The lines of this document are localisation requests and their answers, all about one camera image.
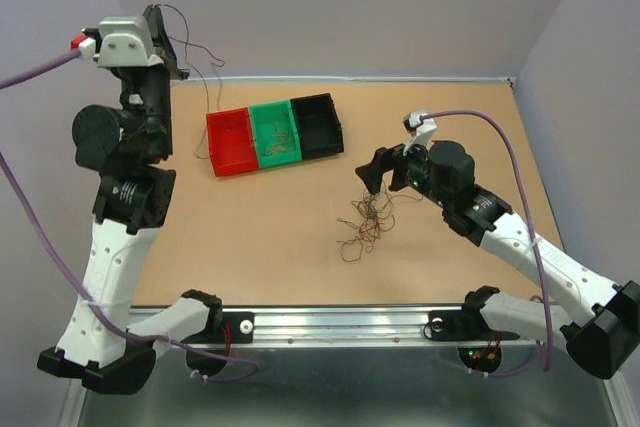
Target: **bolt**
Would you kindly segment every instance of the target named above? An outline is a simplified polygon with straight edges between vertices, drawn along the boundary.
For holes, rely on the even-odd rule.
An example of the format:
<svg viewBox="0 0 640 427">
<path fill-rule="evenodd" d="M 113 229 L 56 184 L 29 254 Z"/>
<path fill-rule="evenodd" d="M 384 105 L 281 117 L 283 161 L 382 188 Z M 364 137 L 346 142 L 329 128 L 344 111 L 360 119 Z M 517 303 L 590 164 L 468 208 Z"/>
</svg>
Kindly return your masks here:
<svg viewBox="0 0 640 427">
<path fill-rule="evenodd" d="M 242 322 L 240 322 L 240 332 L 242 332 L 245 335 L 248 335 L 251 332 L 253 332 L 253 324 L 251 323 L 250 320 L 243 320 Z"/>
<path fill-rule="evenodd" d="M 431 322 L 429 322 L 429 324 L 431 325 L 431 330 L 433 330 L 434 332 L 442 332 L 444 330 L 444 323 L 439 317 L 433 319 Z"/>
</svg>

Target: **table surface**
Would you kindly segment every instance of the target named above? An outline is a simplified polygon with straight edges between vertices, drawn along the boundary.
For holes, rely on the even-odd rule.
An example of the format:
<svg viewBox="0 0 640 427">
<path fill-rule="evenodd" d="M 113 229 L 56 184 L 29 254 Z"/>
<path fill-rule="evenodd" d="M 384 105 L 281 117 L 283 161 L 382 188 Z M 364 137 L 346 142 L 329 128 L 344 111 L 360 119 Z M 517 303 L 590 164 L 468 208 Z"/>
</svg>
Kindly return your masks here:
<svg viewBox="0 0 640 427">
<path fill-rule="evenodd" d="M 218 87 L 209 86 L 211 110 Z M 404 143 L 410 111 L 474 109 L 505 130 L 518 158 L 536 230 L 560 246 L 551 210 L 512 92 L 504 84 L 345 83 L 225 84 L 222 110 L 331 93 L 345 152 L 227 178 L 215 177 L 207 141 L 203 86 L 172 90 L 174 155 L 163 168 L 178 173 L 167 221 L 143 269 L 134 304 L 165 305 L 191 288 L 228 305 L 461 302 L 482 285 L 528 297 L 538 287 L 503 261 L 454 234 L 428 201 L 394 200 L 395 227 L 375 249 L 346 263 L 340 240 L 358 222 L 362 199 L 354 168 L 379 147 Z M 507 151 L 480 119 L 438 119 L 434 140 L 455 140 L 476 161 L 476 180 L 522 215 Z M 401 193 L 415 195 L 406 189 Z M 348 255 L 357 252 L 347 251 Z"/>
</svg>

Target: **wire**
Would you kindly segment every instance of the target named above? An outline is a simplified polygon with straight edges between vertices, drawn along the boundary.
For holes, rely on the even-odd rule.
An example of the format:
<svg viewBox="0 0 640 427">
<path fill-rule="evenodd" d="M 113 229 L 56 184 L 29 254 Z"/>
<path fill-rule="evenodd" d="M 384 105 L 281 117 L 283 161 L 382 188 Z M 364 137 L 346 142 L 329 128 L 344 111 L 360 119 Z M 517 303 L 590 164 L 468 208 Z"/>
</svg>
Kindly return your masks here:
<svg viewBox="0 0 640 427">
<path fill-rule="evenodd" d="M 502 334 L 498 332 L 498 340 L 496 342 L 496 348 L 493 349 L 493 352 L 491 352 L 491 354 L 489 354 L 492 356 L 491 358 L 495 357 L 496 354 L 498 353 L 498 350 L 500 349 L 500 342 L 502 342 Z"/>
<path fill-rule="evenodd" d="M 132 334 L 131 332 L 124 331 L 124 330 L 120 329 L 118 326 L 116 326 L 113 322 L 111 322 L 111 320 L 106 315 L 104 315 L 102 310 L 95 304 L 95 300 L 93 299 L 91 294 L 89 294 L 89 292 L 85 289 L 85 287 L 82 285 L 82 283 L 73 275 L 73 273 L 71 272 L 69 267 L 67 267 L 65 262 L 58 255 L 57 251 L 55 250 L 55 248 L 53 247 L 53 245 L 49 241 L 49 238 L 47 237 L 47 234 L 44 232 L 44 230 L 43 230 L 43 228 L 42 228 L 42 226 L 40 224 L 40 221 L 36 217 L 36 214 L 35 214 L 35 212 L 33 210 L 33 207 L 31 207 L 31 204 L 29 203 L 29 200 L 27 199 L 27 197 L 24 194 L 24 191 L 22 190 L 22 188 L 18 184 L 18 181 L 16 180 L 15 176 L 13 175 L 13 172 L 11 171 L 11 169 L 10 169 L 7 161 L 5 160 L 4 156 L 2 155 L 1 151 L 0 151 L 0 168 L 2 168 L 2 171 L 4 172 L 5 176 L 7 177 L 7 180 L 9 181 L 9 184 L 13 188 L 13 191 L 15 192 L 15 194 L 18 196 L 18 200 L 20 201 L 20 204 L 22 204 L 22 207 L 23 207 L 25 213 L 27 214 L 27 218 L 29 219 L 29 222 L 33 226 L 33 228 L 34 228 L 34 230 L 36 232 L 36 235 L 38 236 L 38 239 L 42 243 L 43 247 L 45 248 L 45 250 L 47 251 L 47 253 L 51 257 L 53 262 L 56 264 L 56 266 L 58 267 L 58 269 L 60 270 L 62 275 L 64 275 L 64 277 L 67 279 L 67 281 L 73 286 L 73 288 L 76 290 L 76 292 L 78 292 L 78 295 L 80 295 L 80 297 L 82 297 L 84 300 L 86 300 L 89 303 L 88 307 L 91 309 L 91 312 L 93 312 L 93 314 L 98 318 L 98 320 L 110 332 L 112 332 L 112 333 L 116 334 L 117 336 L 122 337 L 123 339 L 128 340 L 130 342 L 134 342 L 134 343 L 149 343 L 149 342 L 155 342 L 155 341 L 167 342 L 167 343 L 169 343 L 171 345 L 179 347 L 179 348 L 181 348 L 183 350 L 186 350 L 188 352 L 192 352 L 192 353 L 197 354 L 197 355 L 202 355 L 202 356 L 208 357 L 210 359 L 224 360 L 226 362 L 232 362 L 232 363 L 235 363 L 235 364 L 249 365 L 249 366 L 251 366 L 253 368 L 250 372 L 248 372 L 246 374 L 241 374 L 241 375 L 232 376 L 232 377 L 224 377 L 224 378 L 220 378 L 220 379 L 216 379 L 216 378 L 209 379 L 209 380 L 214 381 L 214 382 L 238 381 L 238 380 L 245 379 L 245 378 L 255 374 L 258 371 L 259 365 L 256 362 L 254 362 L 253 360 L 243 359 L 243 358 L 240 358 L 240 357 L 229 357 L 229 356 L 224 356 L 224 355 L 213 354 L 213 353 L 208 352 L 206 350 L 197 349 L 197 348 L 192 347 L 192 346 L 190 346 L 188 344 L 185 344 L 183 342 L 179 342 L 177 340 L 171 339 L 170 337 L 164 336 L 164 335 L 145 335 L 145 336 L 135 335 L 135 334 Z"/>
<path fill-rule="evenodd" d="M 482 112 L 478 112 L 475 110 L 450 110 L 445 112 L 436 112 L 433 114 L 425 114 L 420 116 L 421 124 L 424 123 L 425 120 L 435 119 L 438 117 L 448 117 L 452 115 L 470 115 L 473 117 L 479 117 L 485 121 L 487 121 L 491 126 L 498 132 L 502 141 L 504 142 L 505 147 L 509 153 L 509 158 L 511 159 L 511 165 L 513 167 L 513 173 L 515 175 L 516 184 L 518 186 L 518 192 L 520 193 L 520 199 L 522 200 L 522 206 L 524 208 L 524 215 L 527 222 L 527 229 L 529 231 L 529 239 L 531 240 L 533 246 L 533 255 L 536 260 L 536 266 L 538 268 L 538 276 L 540 277 L 540 290 L 542 291 L 542 304 L 544 307 L 544 318 L 546 323 L 546 334 L 547 341 L 545 343 L 546 346 L 546 356 L 543 365 L 543 370 L 546 372 L 551 368 L 551 359 L 553 356 L 553 324 L 551 321 L 551 304 L 549 302 L 549 286 L 547 282 L 547 274 L 544 270 L 544 265 L 542 263 L 542 256 L 540 255 L 540 249 L 538 247 L 538 243 L 536 242 L 536 232 L 533 227 L 533 217 L 531 215 L 531 208 L 529 207 L 529 201 L 527 200 L 527 195 L 524 191 L 524 185 L 522 183 L 522 177 L 520 175 L 520 169 L 518 168 L 518 162 L 516 160 L 515 153 L 513 151 L 513 147 L 511 146 L 511 142 L 507 138 L 507 135 L 502 130 L 502 128 L 488 115 L 483 114 Z M 526 368 L 529 368 L 533 365 L 534 361 L 531 364 L 528 364 Z M 506 374 L 496 375 L 493 374 L 494 377 L 498 376 L 506 376 Z"/>
<path fill-rule="evenodd" d="M 484 348 L 484 350 L 489 350 L 491 348 L 491 344 L 493 344 L 493 330 L 489 332 L 489 343 Z"/>
<path fill-rule="evenodd" d="M 209 97 L 209 87 L 207 86 L 207 81 L 205 80 L 204 75 L 202 75 L 202 72 L 200 72 L 200 70 L 195 65 L 193 65 L 192 63 L 189 62 L 189 47 L 195 47 L 197 49 L 204 50 L 207 54 L 209 54 L 209 56 L 213 60 L 212 62 L 209 62 L 209 65 L 211 65 L 211 68 L 213 69 L 213 73 L 215 74 L 216 78 L 218 79 L 218 96 L 216 98 L 216 109 L 218 110 L 218 112 L 220 112 L 222 110 L 220 108 L 220 101 L 222 99 L 222 84 L 223 84 L 223 82 L 222 82 L 222 77 L 220 77 L 220 73 L 218 72 L 218 68 L 219 67 L 224 67 L 225 64 L 226 64 L 226 61 L 223 60 L 223 59 L 220 59 L 219 57 L 216 57 L 215 55 L 213 55 L 211 50 L 209 50 L 204 45 L 196 44 L 195 42 L 190 42 L 189 41 L 189 38 L 191 37 L 191 31 L 189 30 L 189 23 L 187 22 L 187 18 L 180 11 L 180 9 L 178 9 L 177 7 L 174 7 L 171 4 L 156 4 L 156 6 L 157 7 L 166 7 L 168 9 L 171 9 L 174 12 L 176 12 L 182 18 L 182 21 L 184 23 L 185 32 L 186 32 L 185 33 L 185 39 L 184 40 L 180 40 L 180 39 L 176 39 L 175 37 L 171 37 L 171 36 L 168 36 L 168 37 L 169 37 L 169 39 L 173 40 L 174 42 L 178 42 L 178 43 L 180 43 L 180 44 L 182 44 L 184 46 L 184 63 L 187 64 L 189 67 L 191 67 L 193 70 L 195 70 L 196 73 L 198 74 L 198 76 L 200 77 L 200 79 L 202 80 L 202 85 L 204 85 L 204 92 L 205 92 L 205 96 L 206 96 L 206 99 L 207 99 L 207 115 L 211 112 L 211 101 L 210 101 L 210 97 Z M 202 143 L 204 142 L 204 139 L 205 139 L 206 135 L 207 135 L 207 127 L 205 125 L 204 129 L 202 130 L 202 136 L 200 137 L 200 142 L 198 142 L 198 146 L 196 147 L 196 149 L 193 152 L 193 155 L 195 155 L 198 159 L 202 159 L 202 160 L 209 159 L 208 156 L 198 155 L 198 151 L 202 147 Z"/>
<path fill-rule="evenodd" d="M 283 125 L 288 121 L 287 116 L 283 116 Z M 277 120 L 274 121 L 275 133 L 271 136 L 272 144 L 270 147 L 265 145 L 264 155 L 276 155 L 276 154 L 284 154 L 287 152 L 293 152 L 293 135 L 287 127 L 283 127 L 283 130 L 280 128 L 280 124 Z"/>
<path fill-rule="evenodd" d="M 231 328 L 229 327 L 229 324 L 225 325 L 224 340 L 226 344 L 226 355 L 229 355 L 231 353 Z"/>
<path fill-rule="evenodd" d="M 396 219 L 393 216 L 393 199 L 397 197 L 406 197 L 416 202 L 420 202 L 422 197 L 415 198 L 410 195 L 396 194 L 391 195 L 387 191 L 387 186 L 383 183 L 382 189 L 378 194 L 370 194 L 367 189 L 363 190 L 362 200 L 352 200 L 351 205 L 355 207 L 358 214 L 364 219 L 360 225 L 357 225 L 348 220 L 338 218 L 338 222 L 345 224 L 347 227 L 356 231 L 356 234 L 352 239 L 339 240 L 340 245 L 340 257 L 344 262 L 357 262 L 362 259 L 362 254 L 370 254 L 376 241 L 382 237 L 383 232 L 388 232 L 396 225 Z M 386 199 L 386 202 L 378 207 L 378 201 L 380 199 Z M 386 225 L 385 222 L 391 222 L 391 225 Z M 345 255 L 345 247 L 358 244 L 360 249 L 357 256 L 349 258 Z"/>
<path fill-rule="evenodd" d="M 26 82 L 27 80 L 35 79 L 36 77 L 50 72 L 53 69 L 66 64 L 67 62 L 71 62 L 72 60 L 77 59 L 81 55 L 82 52 L 80 52 L 79 49 L 73 49 L 69 52 L 65 52 L 61 56 L 56 57 L 55 59 L 52 59 L 49 62 L 46 62 L 38 67 L 0 81 L 0 90 L 21 84 L 22 82 Z"/>
</svg>

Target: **gray wall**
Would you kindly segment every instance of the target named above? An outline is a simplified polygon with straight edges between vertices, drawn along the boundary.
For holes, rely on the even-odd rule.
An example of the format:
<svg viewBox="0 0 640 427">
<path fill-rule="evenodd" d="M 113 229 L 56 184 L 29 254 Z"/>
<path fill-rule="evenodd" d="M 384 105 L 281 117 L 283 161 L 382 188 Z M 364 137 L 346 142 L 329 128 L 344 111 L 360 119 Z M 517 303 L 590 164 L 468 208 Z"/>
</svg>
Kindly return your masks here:
<svg viewBox="0 0 640 427">
<path fill-rule="evenodd" d="M 0 0 L 0 78 L 69 49 L 82 27 L 120 12 L 116 0 Z M 51 240 L 82 275 L 97 175 L 73 162 L 71 121 L 92 102 L 117 104 L 118 83 L 91 63 L 74 63 L 0 92 L 0 149 Z M 73 308 L 72 289 L 40 247 L 0 175 L 0 415 L 2 425 L 56 425 L 66 381 L 36 370 Z"/>
<path fill-rule="evenodd" d="M 562 0 L 516 97 L 567 250 L 640 281 L 640 0 Z M 625 369 L 640 407 L 640 354 Z"/>
<path fill-rule="evenodd" d="M 520 70 L 560 0 L 119 1 L 128 12 L 176 5 L 194 39 L 228 60 L 224 75 L 503 76 Z"/>
</svg>

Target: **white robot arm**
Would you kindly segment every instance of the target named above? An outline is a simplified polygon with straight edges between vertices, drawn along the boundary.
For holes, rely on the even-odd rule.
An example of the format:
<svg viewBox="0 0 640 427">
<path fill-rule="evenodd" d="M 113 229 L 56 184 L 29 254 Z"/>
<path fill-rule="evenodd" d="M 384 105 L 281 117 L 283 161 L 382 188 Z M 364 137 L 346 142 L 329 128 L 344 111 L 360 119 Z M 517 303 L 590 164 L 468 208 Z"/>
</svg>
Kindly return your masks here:
<svg viewBox="0 0 640 427">
<path fill-rule="evenodd" d="M 430 117 L 424 110 L 405 117 L 411 141 L 378 149 L 356 174 L 376 194 L 383 174 L 393 171 L 391 191 L 410 187 L 421 193 L 442 208 L 453 231 L 539 283 L 537 244 L 548 293 L 558 303 L 551 306 L 554 346 L 591 375 L 611 378 L 640 344 L 640 286 L 630 281 L 623 287 L 590 271 L 539 235 L 531 242 L 527 224 L 509 204 L 475 183 L 474 160 L 460 144 L 437 141 L 427 150 L 435 132 Z M 491 331 L 547 340 L 542 304 L 493 287 L 470 292 L 462 309 L 438 311 L 430 324 L 433 341 L 477 340 Z"/>
<path fill-rule="evenodd" d="M 157 358 L 170 345 L 136 342 L 135 335 L 181 341 L 222 322 L 220 300 L 185 292 L 173 306 L 127 328 L 136 285 L 153 242 L 164 224 L 175 171 L 154 167 L 172 154 L 170 80 L 185 79 L 165 33 L 160 8 L 142 16 L 109 17 L 85 29 L 72 48 L 109 69 L 122 82 L 122 109 L 89 105 L 73 122 L 76 163 L 100 174 L 93 207 L 93 240 L 83 286 L 57 345 L 40 354 L 38 368 L 58 377 L 80 378 L 106 394 L 137 392 Z M 118 330 L 96 317 L 98 307 Z"/>
</svg>

